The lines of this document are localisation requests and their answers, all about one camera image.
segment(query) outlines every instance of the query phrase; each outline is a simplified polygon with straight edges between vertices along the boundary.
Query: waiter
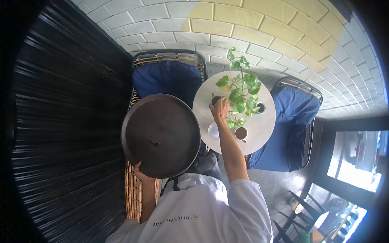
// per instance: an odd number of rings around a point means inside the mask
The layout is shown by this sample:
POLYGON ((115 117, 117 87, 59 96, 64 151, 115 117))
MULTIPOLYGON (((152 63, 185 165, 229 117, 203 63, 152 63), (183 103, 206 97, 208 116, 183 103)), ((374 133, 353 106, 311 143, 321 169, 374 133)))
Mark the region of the waiter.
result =
POLYGON ((139 171, 143 207, 140 224, 127 220, 106 243, 119 242, 272 242, 269 212, 259 185, 249 180, 246 162, 227 127, 228 100, 209 108, 217 124, 230 189, 209 175, 184 173, 166 184, 155 204, 155 179, 139 171))

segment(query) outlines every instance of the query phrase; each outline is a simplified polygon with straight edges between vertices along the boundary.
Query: blue cushion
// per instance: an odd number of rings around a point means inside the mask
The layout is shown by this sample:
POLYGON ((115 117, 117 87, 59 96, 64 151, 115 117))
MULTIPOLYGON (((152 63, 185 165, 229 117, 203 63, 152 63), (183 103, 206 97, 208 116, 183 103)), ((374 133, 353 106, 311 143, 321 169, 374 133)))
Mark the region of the blue cushion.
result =
POLYGON ((150 94, 170 94, 192 108, 201 86, 201 75, 194 66, 178 61, 162 61, 136 68, 132 82, 141 98, 150 94))
POLYGON ((320 100, 300 89, 276 87, 270 93, 274 100, 276 123, 307 125, 319 111, 320 100))
POLYGON ((289 171, 288 144, 292 126, 287 123, 276 123, 268 142, 251 155, 249 169, 272 171, 289 171))
POLYGON ((276 124, 268 142, 251 156, 248 169, 293 171, 305 157, 306 127, 320 108, 318 98, 294 87, 270 91, 275 105, 276 124))

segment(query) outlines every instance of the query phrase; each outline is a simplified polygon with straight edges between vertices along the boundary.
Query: white cup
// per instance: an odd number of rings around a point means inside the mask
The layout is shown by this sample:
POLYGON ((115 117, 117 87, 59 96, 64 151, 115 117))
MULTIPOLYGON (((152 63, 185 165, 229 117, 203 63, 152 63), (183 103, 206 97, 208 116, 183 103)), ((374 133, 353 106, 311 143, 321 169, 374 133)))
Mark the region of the white cup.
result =
POLYGON ((246 139, 247 139, 247 136, 249 134, 249 132, 247 131, 246 128, 244 127, 237 127, 235 128, 234 132, 233 132, 235 138, 239 141, 242 141, 244 143, 246 143, 246 139))
POLYGON ((266 111, 266 105, 263 102, 258 102, 257 107, 259 107, 259 110, 256 114, 263 114, 266 111))
POLYGON ((208 134, 211 138, 219 140, 219 130, 217 129, 217 124, 215 122, 209 125, 208 134))

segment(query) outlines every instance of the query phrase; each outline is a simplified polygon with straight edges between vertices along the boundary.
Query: dark brown tray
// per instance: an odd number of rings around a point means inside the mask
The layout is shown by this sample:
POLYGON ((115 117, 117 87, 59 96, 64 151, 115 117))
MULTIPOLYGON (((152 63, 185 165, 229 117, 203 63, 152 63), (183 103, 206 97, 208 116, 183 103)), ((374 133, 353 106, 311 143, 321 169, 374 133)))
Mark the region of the dark brown tray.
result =
POLYGON ((200 128, 192 110, 168 94, 152 94, 135 103, 124 117, 121 142, 132 165, 153 178, 181 174, 200 148, 200 128))

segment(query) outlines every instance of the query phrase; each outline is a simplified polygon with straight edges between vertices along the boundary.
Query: glass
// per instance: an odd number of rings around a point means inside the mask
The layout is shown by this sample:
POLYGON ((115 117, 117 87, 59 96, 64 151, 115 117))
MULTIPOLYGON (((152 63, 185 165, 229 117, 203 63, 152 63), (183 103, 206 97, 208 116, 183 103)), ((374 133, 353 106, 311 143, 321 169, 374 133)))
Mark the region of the glass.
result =
POLYGON ((327 175, 376 192, 381 179, 380 156, 386 156, 388 131, 337 132, 327 175))

